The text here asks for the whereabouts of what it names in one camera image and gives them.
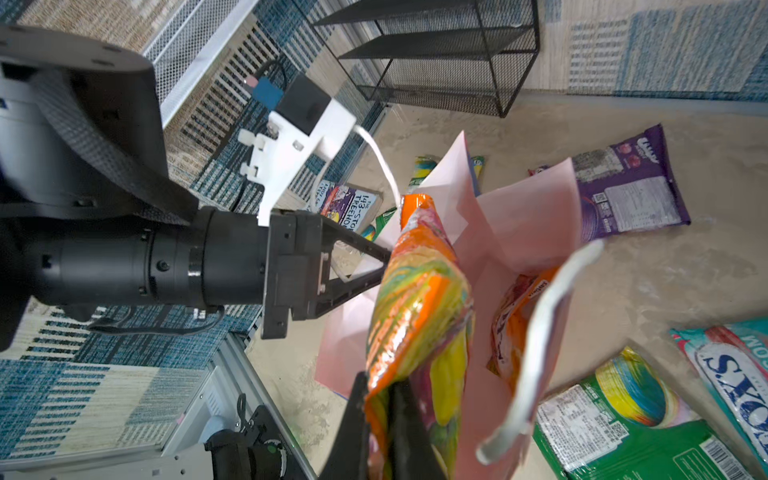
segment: wire mesh rack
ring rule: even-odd
[[[315,22],[367,100],[505,117],[538,55],[536,0],[359,0]]]

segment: purple snack bag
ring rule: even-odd
[[[572,160],[581,195],[584,242],[690,224],[660,124],[603,150],[575,155]]]

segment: screw hole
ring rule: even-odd
[[[111,61],[99,60],[98,58],[94,58],[91,61],[94,62],[96,65],[101,65],[102,67],[114,67],[114,63],[112,63]]]

